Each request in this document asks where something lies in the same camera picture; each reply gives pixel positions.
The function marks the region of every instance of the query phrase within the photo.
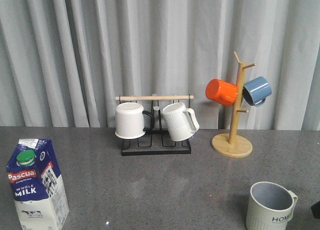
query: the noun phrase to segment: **wooden pole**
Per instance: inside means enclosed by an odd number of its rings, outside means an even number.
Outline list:
[[[228,142],[231,145],[234,145],[236,143],[236,135],[237,135],[237,129],[238,129],[238,123],[239,123],[239,114],[240,114],[239,110],[241,108],[241,100],[242,100],[242,88],[244,87],[244,82],[246,78],[246,69],[244,68],[244,66],[246,65],[247,64],[245,62],[241,62],[241,61],[238,62],[238,73],[236,76],[236,86],[238,89],[238,95],[233,104],[230,132],[229,132],[229,139],[228,139]]]
[[[170,95],[170,96],[116,96],[116,101],[156,101],[156,100],[189,100],[194,99],[193,95]]]

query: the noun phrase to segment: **mug rack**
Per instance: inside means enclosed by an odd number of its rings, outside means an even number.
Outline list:
[[[221,133],[213,137],[211,145],[221,154],[232,158],[244,158],[252,153],[251,142],[243,136],[237,135],[240,113],[249,113],[249,110],[241,109],[243,98],[243,86],[246,78],[246,69],[256,66],[255,63],[247,65],[240,61],[237,53],[234,51],[235,59],[238,63],[236,86],[237,98],[233,103],[232,116],[229,133]]]
[[[137,102],[151,101],[151,113],[158,118],[159,128],[151,129],[145,134],[136,139],[122,139],[121,155],[122,156],[139,156],[139,155],[164,155],[164,154],[191,154],[191,145],[189,139],[183,141],[172,141],[167,129],[162,126],[161,107],[159,101],[175,101],[188,100],[188,108],[191,107],[193,95],[167,95],[158,96],[117,96],[116,101],[119,104],[122,102]]]

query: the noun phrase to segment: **wooden peg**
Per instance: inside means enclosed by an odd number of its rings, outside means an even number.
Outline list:
[[[239,63],[240,63],[240,60],[239,60],[239,57],[238,57],[236,51],[234,51],[233,54],[234,54],[234,56],[235,56],[236,61],[237,61],[238,64],[239,64]]]
[[[248,68],[254,67],[254,66],[256,66],[256,65],[257,65],[257,64],[252,63],[252,64],[250,64],[250,65],[244,66],[242,69],[248,69]]]
[[[246,113],[246,114],[248,114],[249,110],[239,109],[239,110],[237,110],[237,112],[238,113]]]

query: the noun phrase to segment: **gray countertop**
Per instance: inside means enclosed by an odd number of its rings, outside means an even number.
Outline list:
[[[191,154],[121,156],[114,128],[0,127],[0,229],[21,229],[6,164],[18,139],[52,139],[70,213],[64,230],[245,230],[250,187],[280,184],[298,196],[287,230],[320,229],[320,132],[239,130],[252,154],[223,156],[201,129]],[[156,143],[152,147],[160,148]]]

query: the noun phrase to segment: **wooden dowel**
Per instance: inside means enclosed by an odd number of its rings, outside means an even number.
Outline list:
[[[240,60],[239,60],[239,57],[238,57],[236,51],[234,51],[233,54],[234,54],[234,56],[235,56],[236,61],[237,61],[238,64],[239,64],[239,63],[240,63]]]
[[[169,96],[116,96],[116,101],[156,101],[156,100],[189,100],[194,99],[193,95],[169,95]]]
[[[238,88],[238,95],[235,102],[233,103],[230,132],[228,139],[228,143],[231,145],[236,144],[237,129],[239,123],[239,112],[237,110],[240,110],[241,108],[242,88],[244,86],[244,81],[246,77],[246,69],[244,69],[245,65],[247,65],[245,62],[239,62],[238,64],[238,72],[236,76],[236,86]]]
[[[248,114],[249,113],[249,110],[242,110],[242,109],[239,109],[237,110],[238,113],[246,113]]]
[[[248,68],[254,67],[254,66],[256,66],[256,65],[257,65],[257,64],[252,63],[252,64],[250,64],[250,65],[244,66],[243,69],[248,69]]]

